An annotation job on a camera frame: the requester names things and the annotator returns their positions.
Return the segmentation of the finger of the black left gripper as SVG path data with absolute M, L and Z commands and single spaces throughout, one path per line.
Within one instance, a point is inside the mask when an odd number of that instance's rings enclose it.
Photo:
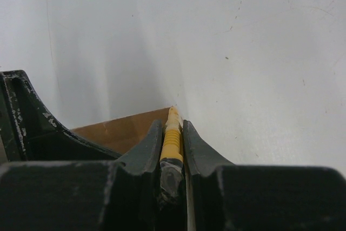
M 10 162 L 116 160 L 121 156 L 62 125 L 23 70 L 1 72 L 1 141 Z

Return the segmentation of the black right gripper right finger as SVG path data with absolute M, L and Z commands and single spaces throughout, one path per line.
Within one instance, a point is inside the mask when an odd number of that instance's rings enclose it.
M 345 178 L 328 167 L 234 164 L 183 122 L 196 230 L 345 230 Z

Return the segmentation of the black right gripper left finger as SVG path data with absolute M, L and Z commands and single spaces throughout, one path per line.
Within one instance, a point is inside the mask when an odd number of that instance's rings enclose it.
M 152 230 L 162 124 L 127 153 L 40 140 L 1 165 L 1 230 Z

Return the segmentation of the yellow utility knife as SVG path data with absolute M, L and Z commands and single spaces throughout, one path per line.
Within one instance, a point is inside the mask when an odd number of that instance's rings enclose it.
M 160 230 L 193 230 L 189 168 L 184 158 L 182 118 L 171 107 L 163 128 L 159 158 L 158 208 Z

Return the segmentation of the brown cardboard express box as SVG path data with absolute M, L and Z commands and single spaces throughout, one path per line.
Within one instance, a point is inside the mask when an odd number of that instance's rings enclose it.
M 75 128 L 75 134 L 120 154 L 128 152 L 147 135 L 153 121 L 165 123 L 169 108 L 131 115 L 110 121 Z

